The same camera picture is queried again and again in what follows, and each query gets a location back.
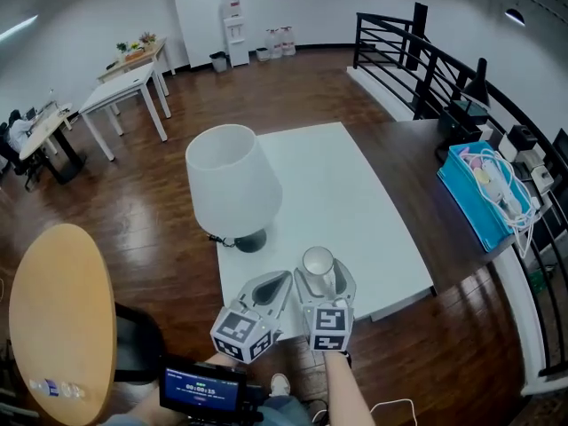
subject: person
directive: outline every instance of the person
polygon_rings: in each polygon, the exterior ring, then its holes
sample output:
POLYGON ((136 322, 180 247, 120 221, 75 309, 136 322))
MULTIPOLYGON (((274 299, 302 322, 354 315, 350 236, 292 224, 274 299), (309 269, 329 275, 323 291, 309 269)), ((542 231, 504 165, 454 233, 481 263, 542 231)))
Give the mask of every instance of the person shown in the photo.
MULTIPOLYGON (((324 353, 327 374, 329 424, 331 426, 372 426, 375 425, 367 403, 347 358, 338 351, 324 353)), ((206 363, 235 367, 237 361, 218 353, 206 363)), ((272 378, 271 396, 259 407, 264 415, 262 426, 310 426, 312 421, 300 402, 289 396, 290 384, 281 374, 272 378)), ((103 426, 175 426, 186 415, 160 406, 160 391, 155 389, 127 414, 112 416, 103 426)))
POLYGON ((28 141, 28 131, 32 128, 32 122, 22 120, 18 109, 12 110, 8 119, 8 144, 18 153, 28 141))

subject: lamp base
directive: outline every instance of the lamp base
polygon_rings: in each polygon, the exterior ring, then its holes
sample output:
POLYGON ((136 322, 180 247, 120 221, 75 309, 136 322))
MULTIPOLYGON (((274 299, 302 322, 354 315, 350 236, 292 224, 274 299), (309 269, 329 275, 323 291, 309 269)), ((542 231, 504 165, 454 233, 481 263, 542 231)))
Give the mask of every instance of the lamp base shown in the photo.
POLYGON ((254 232, 246 237, 235 238, 234 246, 242 252, 257 252, 266 243, 266 231, 264 229, 254 232))

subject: ceiling light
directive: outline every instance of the ceiling light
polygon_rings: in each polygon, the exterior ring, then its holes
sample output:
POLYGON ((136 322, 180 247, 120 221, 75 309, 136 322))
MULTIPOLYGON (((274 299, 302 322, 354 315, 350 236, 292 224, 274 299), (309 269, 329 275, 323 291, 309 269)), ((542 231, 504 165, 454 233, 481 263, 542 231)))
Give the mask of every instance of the ceiling light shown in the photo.
POLYGON ((521 14, 515 8, 509 8, 508 10, 506 10, 505 15, 509 19, 514 20, 517 24, 522 25, 523 27, 525 26, 525 18, 523 17, 523 14, 521 14))
POLYGON ((34 16, 33 18, 29 18, 28 20, 24 20, 23 22, 20 22, 18 25, 15 25, 14 27, 6 30, 5 32, 3 32, 0 35, 0 42, 2 42, 4 39, 6 39, 8 36, 13 35, 16 32, 19 32, 20 30, 22 30, 23 28, 27 27, 29 24, 31 24, 34 20, 37 19, 37 15, 34 16))

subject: screen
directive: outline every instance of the screen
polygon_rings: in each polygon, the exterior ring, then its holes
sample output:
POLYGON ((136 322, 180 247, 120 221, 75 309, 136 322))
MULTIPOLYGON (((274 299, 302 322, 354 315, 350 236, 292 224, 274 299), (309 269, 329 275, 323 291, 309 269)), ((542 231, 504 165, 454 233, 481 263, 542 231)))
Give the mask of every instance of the screen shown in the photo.
POLYGON ((187 374, 166 368, 166 398, 192 406, 233 411, 237 407, 239 384, 187 374))

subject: blue basket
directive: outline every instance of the blue basket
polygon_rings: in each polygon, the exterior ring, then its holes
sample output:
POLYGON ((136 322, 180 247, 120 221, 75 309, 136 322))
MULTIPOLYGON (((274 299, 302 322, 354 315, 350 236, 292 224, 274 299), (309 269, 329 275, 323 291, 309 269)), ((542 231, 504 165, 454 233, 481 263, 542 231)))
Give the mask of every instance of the blue basket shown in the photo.
MULTIPOLYGON (((485 251, 489 252, 509 237, 513 233, 513 229, 505 224, 495 206, 481 196, 471 170, 460 157, 460 153, 466 147, 469 147, 471 154, 479 154, 485 148, 493 152, 493 149, 485 141, 450 146, 446 163, 438 171, 438 176, 469 220, 485 251)), ((505 179, 509 181, 509 172, 503 171, 505 179)), ((511 191, 520 201, 523 212, 528 211, 530 203, 519 190, 516 182, 511 184, 511 191)))

